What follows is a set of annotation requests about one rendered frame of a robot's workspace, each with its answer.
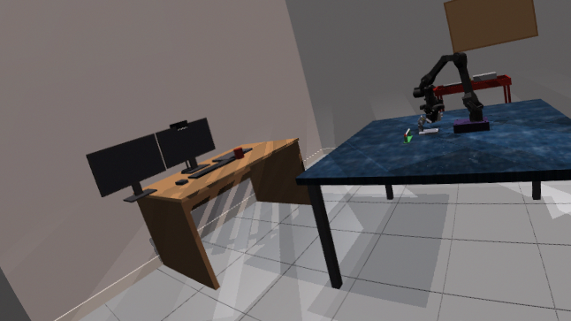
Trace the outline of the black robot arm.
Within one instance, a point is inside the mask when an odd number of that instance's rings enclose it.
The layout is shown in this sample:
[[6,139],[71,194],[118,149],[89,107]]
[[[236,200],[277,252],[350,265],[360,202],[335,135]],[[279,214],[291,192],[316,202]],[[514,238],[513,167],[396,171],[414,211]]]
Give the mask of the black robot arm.
[[[471,81],[468,75],[467,69],[467,55],[464,52],[455,52],[453,55],[444,55],[438,60],[436,65],[432,68],[432,70],[424,75],[421,79],[421,83],[419,88],[414,88],[413,96],[414,98],[417,97],[431,97],[434,96],[433,88],[436,88],[432,85],[433,81],[435,80],[437,74],[440,72],[441,69],[444,68],[445,64],[448,61],[454,62],[457,66],[461,77],[461,83],[464,88],[465,95],[462,97],[463,104],[465,107],[468,108],[469,113],[469,121],[471,122],[480,122],[483,121],[483,104],[478,101],[477,95],[474,93]],[[429,85],[431,85],[429,87]]]

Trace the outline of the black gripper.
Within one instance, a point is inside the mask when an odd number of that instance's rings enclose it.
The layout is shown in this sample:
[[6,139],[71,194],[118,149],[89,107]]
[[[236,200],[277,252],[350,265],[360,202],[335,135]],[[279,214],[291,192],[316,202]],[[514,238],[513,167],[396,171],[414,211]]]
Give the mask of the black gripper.
[[436,103],[436,97],[435,96],[431,96],[431,97],[427,97],[425,96],[424,100],[426,100],[427,104],[424,105],[420,105],[420,110],[423,110],[426,114],[432,113],[434,116],[435,120],[438,120],[438,112],[441,109],[445,108],[445,105],[443,103]]

